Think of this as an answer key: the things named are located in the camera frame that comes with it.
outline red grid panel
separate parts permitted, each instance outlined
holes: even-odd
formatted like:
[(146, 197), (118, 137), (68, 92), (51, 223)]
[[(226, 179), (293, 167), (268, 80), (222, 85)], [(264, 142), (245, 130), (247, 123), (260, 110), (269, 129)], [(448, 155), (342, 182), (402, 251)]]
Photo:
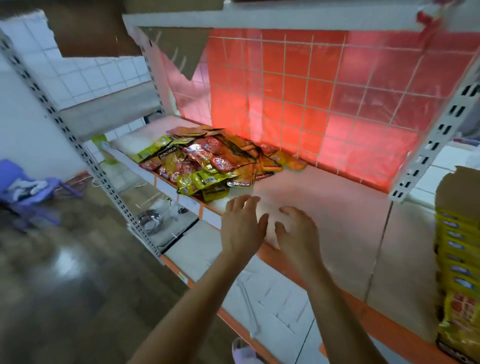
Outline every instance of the red grid panel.
[(480, 36), (214, 29), (192, 81), (168, 60), (183, 117), (266, 141), (388, 192), (454, 91)]

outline stack of yellow boxes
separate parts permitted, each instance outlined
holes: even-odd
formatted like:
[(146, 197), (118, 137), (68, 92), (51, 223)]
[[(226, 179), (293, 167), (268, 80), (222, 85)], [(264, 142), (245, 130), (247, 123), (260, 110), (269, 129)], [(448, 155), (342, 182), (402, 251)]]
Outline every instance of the stack of yellow boxes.
[(458, 167), (435, 197), (436, 249), (444, 317), (437, 345), (480, 363), (480, 171)]

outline perforated metal post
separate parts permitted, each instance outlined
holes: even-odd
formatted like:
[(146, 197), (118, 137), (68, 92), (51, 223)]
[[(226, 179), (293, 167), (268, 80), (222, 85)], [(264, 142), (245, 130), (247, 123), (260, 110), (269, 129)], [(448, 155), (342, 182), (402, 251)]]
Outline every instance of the perforated metal post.
[(160, 251), (152, 244), (148, 235), (143, 230), (138, 219), (132, 215), (125, 203), (120, 198), (117, 190), (108, 179), (107, 174), (102, 170), (100, 165), (96, 162), (95, 158), (90, 154), (88, 148), (84, 147), (82, 143), (77, 140), (77, 137), (70, 131), (68, 127), (68, 120), (64, 120), (58, 114), (55, 106), (53, 106), (51, 100), (47, 97), (47, 94), (43, 91), (42, 86), (33, 77), (31, 72), (22, 60), (22, 57), (16, 52), (14, 45), (10, 38), (0, 29), (0, 49), (3, 56), (12, 65), (13, 69), (23, 79), (24, 83), (33, 92), (38, 102), (47, 112), (47, 115), (55, 123), (58, 129), (63, 133), (68, 143), (72, 146), (75, 152), (80, 158), (87, 164), (88, 171), (100, 184), (100, 187), (107, 194), (115, 207), (125, 217), (131, 227), (135, 230), (137, 235), (141, 237), (145, 247), (157, 258), (160, 258)]
[(450, 142), (459, 126), (472, 112), (479, 98), (480, 58), (477, 58), (422, 145), (401, 168), (399, 177), (388, 195), (391, 200), (402, 202), (407, 197), (440, 150)]

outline right hand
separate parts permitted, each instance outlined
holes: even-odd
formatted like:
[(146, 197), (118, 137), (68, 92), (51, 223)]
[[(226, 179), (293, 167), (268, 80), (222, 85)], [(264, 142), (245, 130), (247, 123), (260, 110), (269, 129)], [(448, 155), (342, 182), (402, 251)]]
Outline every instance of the right hand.
[(280, 212), (292, 218), (291, 231), (281, 222), (275, 223), (275, 234), (280, 250), (305, 279), (310, 273), (323, 268), (320, 255), (318, 228), (310, 216), (295, 207), (281, 207)]

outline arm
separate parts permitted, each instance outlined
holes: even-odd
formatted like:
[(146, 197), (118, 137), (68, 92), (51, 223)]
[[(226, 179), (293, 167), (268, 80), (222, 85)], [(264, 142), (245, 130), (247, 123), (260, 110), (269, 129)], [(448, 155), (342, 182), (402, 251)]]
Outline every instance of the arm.
[(305, 281), (328, 360), (332, 364), (386, 364), (323, 265), (314, 221), (294, 207), (280, 211), (289, 215), (293, 224), (287, 232), (283, 224), (275, 223), (278, 244)]
[(236, 197), (222, 216), (222, 252), (150, 333), (131, 364), (191, 362), (236, 277), (262, 244), (268, 215), (257, 223), (259, 197)]

